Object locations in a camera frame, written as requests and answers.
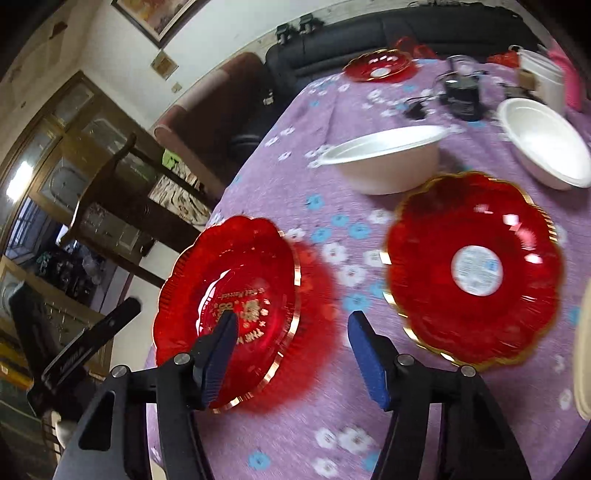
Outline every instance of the floral tablecloth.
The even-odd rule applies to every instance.
[[[331,145],[390,128],[436,124],[447,127],[441,142],[442,171],[483,170],[516,182],[554,219],[564,248],[565,283],[556,325],[525,363],[494,368],[483,378],[500,404],[522,448],[534,480],[550,480],[566,461],[587,423],[573,402],[571,371],[574,330],[587,276],[591,274],[589,191],[558,192],[532,179],[495,116],[479,122],[452,117],[431,100],[425,120],[403,114],[403,100],[428,95],[446,64],[421,61],[416,77],[402,84],[352,83],[340,74],[308,85],[294,100],[227,188],[210,223],[244,213],[273,220],[294,242],[312,245],[334,272],[339,298],[334,320],[338,346],[315,375],[306,395],[266,414],[234,408],[196,416],[217,479],[368,479],[384,441],[389,414],[369,398],[346,337],[352,310],[364,310],[374,329],[400,352],[430,367],[452,369],[445,360],[413,344],[382,296],[382,245],[393,208],[403,195],[370,197],[352,191],[332,167],[317,158]],[[514,72],[487,64],[482,99],[491,109],[502,101],[498,83]],[[589,116],[569,120],[589,140]],[[154,365],[153,353],[147,366]],[[273,381],[267,387],[273,388]],[[422,479],[434,477],[439,418],[432,415]],[[148,408],[152,458],[161,462],[155,407]]]

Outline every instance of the white wall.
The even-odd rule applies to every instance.
[[[210,0],[164,51],[179,65],[165,82],[150,64],[158,48],[104,0],[82,54],[82,69],[128,115],[150,127],[184,88],[277,25],[335,0]]]
[[[21,66],[21,74],[11,84],[9,74],[2,79],[0,102],[12,105],[11,109],[2,109],[0,116],[0,161],[41,107],[80,69],[80,54],[97,7],[98,0],[70,0],[31,36],[13,62],[9,73]],[[67,18],[63,18],[64,9]],[[68,28],[47,41],[56,20],[65,20]],[[39,68],[36,64],[40,61],[47,64]]]

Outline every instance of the red glass plate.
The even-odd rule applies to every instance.
[[[484,369],[525,359],[558,309],[563,262],[552,221],[514,185],[443,175],[398,208],[386,299],[411,339]]]
[[[414,77],[417,66],[406,52],[378,50],[351,60],[343,71],[356,82],[398,83]]]
[[[269,220],[235,216],[205,230],[178,258],[154,320],[156,364],[191,349],[225,309],[239,337],[220,393],[210,407],[231,408],[263,388],[296,333],[300,265]]]

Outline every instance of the white foam bowl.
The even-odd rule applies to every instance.
[[[437,173],[439,141],[446,135],[436,125],[394,128],[333,147],[319,164],[337,167],[360,193],[406,192]]]
[[[579,133],[542,103],[505,100],[497,116],[519,160],[540,182],[556,190],[591,186],[591,155]]]

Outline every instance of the picture frame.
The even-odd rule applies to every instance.
[[[207,0],[113,0],[115,7],[162,49]]]

